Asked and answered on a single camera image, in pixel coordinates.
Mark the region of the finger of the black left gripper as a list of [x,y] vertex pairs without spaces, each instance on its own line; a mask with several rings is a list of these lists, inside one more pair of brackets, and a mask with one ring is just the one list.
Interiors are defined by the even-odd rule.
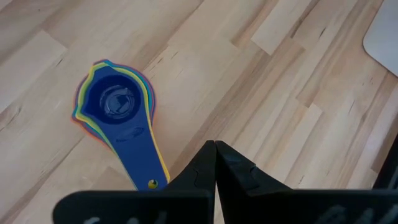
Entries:
[[225,223],[397,223],[395,190],[291,189],[225,142],[215,144]]
[[181,173],[155,191],[87,190],[53,209],[54,223],[213,223],[216,144],[207,141]]

